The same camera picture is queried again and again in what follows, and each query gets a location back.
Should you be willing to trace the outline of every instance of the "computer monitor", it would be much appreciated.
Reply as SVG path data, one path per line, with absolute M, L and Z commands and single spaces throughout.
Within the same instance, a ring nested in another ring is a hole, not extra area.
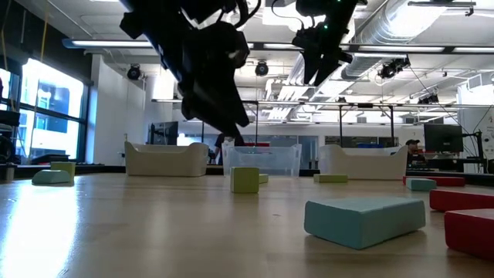
M 449 124 L 425 124 L 426 151 L 463 151 L 462 127 Z

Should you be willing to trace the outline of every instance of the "yellow-green foam block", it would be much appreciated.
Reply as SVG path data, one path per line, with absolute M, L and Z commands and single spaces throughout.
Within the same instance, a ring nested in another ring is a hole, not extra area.
M 269 181 L 268 174 L 259 174 L 259 184 L 267 183 Z
M 232 167 L 230 190 L 233 193 L 259 192 L 259 169 L 252 167 Z
M 348 182 L 347 175 L 325 175 L 315 174 L 314 182 L 345 183 Z
M 74 181 L 74 177 L 76 176 L 76 164 L 73 162 L 52 162 L 51 170 L 60 170 L 66 171 L 69 173 L 70 181 Z

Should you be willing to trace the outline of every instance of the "ceiling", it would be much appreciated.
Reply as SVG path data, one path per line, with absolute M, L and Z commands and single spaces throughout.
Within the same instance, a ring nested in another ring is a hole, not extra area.
M 16 0 L 28 10 L 44 18 L 46 7 L 40 0 Z M 49 23 L 73 39 L 125 39 L 128 36 L 120 28 L 120 20 L 125 12 L 119 2 L 94 2 L 90 0 L 49 0 Z M 384 0 L 368 0 L 366 8 L 359 9 L 355 17 L 358 29 L 367 17 L 383 3 Z M 448 10 L 436 20 L 432 26 L 413 39 L 411 43 L 446 45 L 490 45 L 494 44 L 494 1 L 476 0 L 475 14 L 466 17 L 466 9 Z M 295 32 L 287 25 L 263 24 L 261 8 L 243 29 L 248 41 L 260 42 L 291 42 Z M 235 75 L 239 87 L 252 87 L 263 90 L 270 78 L 286 78 L 296 62 L 296 52 L 284 51 L 252 51 L 244 68 Z M 129 63 L 141 63 L 142 69 L 148 74 L 159 73 L 161 70 L 156 53 L 153 50 L 113 50 L 107 55 L 108 63 L 114 67 L 125 68 Z M 270 74 L 267 77 L 255 76 L 255 65 L 259 60 L 266 60 Z M 456 86 L 465 82 L 465 78 L 475 75 L 476 70 L 494 70 L 494 56 L 455 56 L 455 55 L 412 55 L 411 65 L 421 82 L 427 87 L 438 91 L 442 102 L 456 101 Z M 424 86 L 416 76 L 405 70 L 393 80 L 381 80 L 376 77 L 377 69 L 371 70 L 363 78 L 368 82 L 357 82 L 348 88 L 348 102 L 379 101 L 388 102 L 403 100 L 412 93 L 420 92 Z

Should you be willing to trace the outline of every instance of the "security camera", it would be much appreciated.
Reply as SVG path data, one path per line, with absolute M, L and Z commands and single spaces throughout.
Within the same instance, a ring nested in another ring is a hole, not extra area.
M 269 72 L 268 64 L 266 61 L 259 61 L 255 67 L 255 74 L 257 76 L 266 76 Z
M 130 65 L 130 69 L 127 72 L 127 77 L 130 80 L 139 80 L 141 75 L 142 75 L 142 72 L 140 71 L 140 65 L 139 64 Z

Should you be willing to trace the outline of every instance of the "ductwork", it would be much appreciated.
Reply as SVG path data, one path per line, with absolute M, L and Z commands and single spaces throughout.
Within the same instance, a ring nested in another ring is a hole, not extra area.
M 357 34 L 357 44 L 407 44 L 416 38 L 447 9 L 445 7 L 408 6 L 410 0 L 389 0 L 365 29 Z M 380 58 L 354 57 L 342 72 L 342 78 L 356 80 L 376 66 Z

